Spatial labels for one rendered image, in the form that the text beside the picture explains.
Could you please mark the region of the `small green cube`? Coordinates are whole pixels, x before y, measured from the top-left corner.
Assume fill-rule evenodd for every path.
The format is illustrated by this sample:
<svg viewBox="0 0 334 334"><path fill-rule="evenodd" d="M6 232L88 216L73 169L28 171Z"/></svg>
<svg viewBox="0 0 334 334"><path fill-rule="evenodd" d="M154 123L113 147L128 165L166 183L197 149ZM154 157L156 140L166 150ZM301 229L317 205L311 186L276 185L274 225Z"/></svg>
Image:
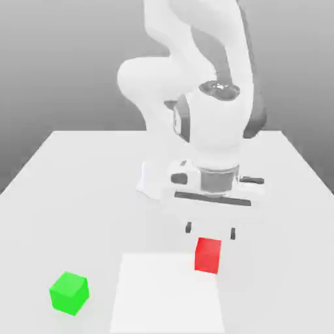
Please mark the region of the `small green cube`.
<svg viewBox="0 0 334 334"><path fill-rule="evenodd" d="M76 316L89 298L87 278L65 271L50 287L49 293L55 310Z"/></svg>

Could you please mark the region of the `small red cube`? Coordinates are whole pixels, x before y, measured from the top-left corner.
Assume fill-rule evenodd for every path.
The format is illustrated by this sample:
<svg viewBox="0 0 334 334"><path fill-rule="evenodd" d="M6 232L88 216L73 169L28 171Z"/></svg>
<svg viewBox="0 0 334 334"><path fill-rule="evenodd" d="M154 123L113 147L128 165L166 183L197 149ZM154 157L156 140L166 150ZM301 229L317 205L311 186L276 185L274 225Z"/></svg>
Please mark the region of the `small red cube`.
<svg viewBox="0 0 334 334"><path fill-rule="evenodd" d="M194 268L217 274L220 263L221 240L199 237L195 250Z"/></svg>

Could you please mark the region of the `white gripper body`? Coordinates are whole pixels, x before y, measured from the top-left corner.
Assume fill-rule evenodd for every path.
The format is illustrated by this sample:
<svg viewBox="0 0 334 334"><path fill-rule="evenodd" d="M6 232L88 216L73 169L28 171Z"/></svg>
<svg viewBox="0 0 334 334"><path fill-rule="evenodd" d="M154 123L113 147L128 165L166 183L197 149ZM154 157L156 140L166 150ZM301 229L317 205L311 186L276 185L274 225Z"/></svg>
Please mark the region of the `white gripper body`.
<svg viewBox="0 0 334 334"><path fill-rule="evenodd" d="M166 212L179 220L253 219L266 201L266 184L242 182L228 194L210 196L170 187L162 193Z"/></svg>

